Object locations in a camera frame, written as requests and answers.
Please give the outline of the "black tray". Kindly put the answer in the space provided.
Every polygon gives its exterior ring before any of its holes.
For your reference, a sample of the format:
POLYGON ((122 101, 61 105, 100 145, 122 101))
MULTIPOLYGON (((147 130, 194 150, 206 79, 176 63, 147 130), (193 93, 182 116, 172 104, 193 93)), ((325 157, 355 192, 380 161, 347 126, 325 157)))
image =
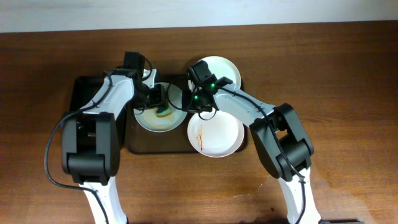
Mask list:
MULTIPOLYGON (((104 77, 78 77, 73 86, 69 112, 76 111, 85 106, 98 92, 104 83, 104 77)), ((123 106, 115 119, 119 144, 123 146, 126 133, 126 106, 123 106)))

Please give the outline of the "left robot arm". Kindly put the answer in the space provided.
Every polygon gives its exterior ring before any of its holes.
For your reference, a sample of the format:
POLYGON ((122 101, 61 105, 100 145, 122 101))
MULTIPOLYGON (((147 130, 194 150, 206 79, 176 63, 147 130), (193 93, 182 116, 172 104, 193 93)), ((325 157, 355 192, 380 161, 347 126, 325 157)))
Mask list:
POLYGON ((128 223, 116 187, 126 110, 140 113, 165 103, 156 70, 139 52, 126 52, 120 67, 104 73, 92 99, 62 124, 62 168, 84 191, 96 223, 128 223))

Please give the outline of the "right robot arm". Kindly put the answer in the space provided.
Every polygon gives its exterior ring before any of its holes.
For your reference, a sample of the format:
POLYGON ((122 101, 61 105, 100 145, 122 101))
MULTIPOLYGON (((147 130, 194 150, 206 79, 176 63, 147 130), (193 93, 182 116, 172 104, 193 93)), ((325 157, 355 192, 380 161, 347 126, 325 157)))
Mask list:
POLYGON ((229 78, 217 78, 203 60, 187 73, 193 89, 183 93, 183 110, 201 113, 215 109, 247 126, 261 164, 279 181, 289 223, 321 223, 310 185, 314 146, 294 108, 256 99, 229 78))

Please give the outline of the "yellow green sponge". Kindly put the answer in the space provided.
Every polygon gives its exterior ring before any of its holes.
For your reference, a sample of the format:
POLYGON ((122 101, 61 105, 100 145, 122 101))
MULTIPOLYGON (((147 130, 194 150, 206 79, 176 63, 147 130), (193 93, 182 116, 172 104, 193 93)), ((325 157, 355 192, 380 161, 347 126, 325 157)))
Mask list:
POLYGON ((169 106, 160 106, 155 112, 156 117, 166 117, 172 113, 172 110, 169 106))

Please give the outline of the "brown plastic tray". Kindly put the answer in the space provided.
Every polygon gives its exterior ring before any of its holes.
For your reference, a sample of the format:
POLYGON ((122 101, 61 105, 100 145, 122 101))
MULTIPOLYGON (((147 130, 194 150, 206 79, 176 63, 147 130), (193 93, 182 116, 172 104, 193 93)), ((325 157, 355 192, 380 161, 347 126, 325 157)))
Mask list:
MULTIPOLYGON (((178 78, 183 76, 168 75, 162 76, 158 81, 165 81, 166 90, 169 83, 178 87, 180 90, 188 90, 188 81, 183 78, 178 78)), ((198 154, 199 152, 191 145, 188 140, 187 128, 190 118, 193 113, 188 113, 184 120, 175 128, 166 132, 153 132, 149 131, 138 122, 138 116, 144 115, 139 114, 140 110, 134 110, 131 107, 128 112, 126 120, 126 134, 125 143, 127 150, 133 154, 137 155, 155 155, 155 154, 198 154)), ((248 145, 248 127, 243 125, 243 136, 238 138, 238 148, 235 151, 241 152, 248 145)))

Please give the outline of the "white plate with brown streak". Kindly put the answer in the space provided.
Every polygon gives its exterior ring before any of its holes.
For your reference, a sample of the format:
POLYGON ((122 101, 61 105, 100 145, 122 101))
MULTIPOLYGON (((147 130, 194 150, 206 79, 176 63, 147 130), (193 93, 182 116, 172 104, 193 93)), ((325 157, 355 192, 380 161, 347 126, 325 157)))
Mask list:
POLYGON ((213 109, 194 114, 187 126, 193 148, 207 157, 226 157, 236 152, 244 141, 244 125, 234 116, 213 109))

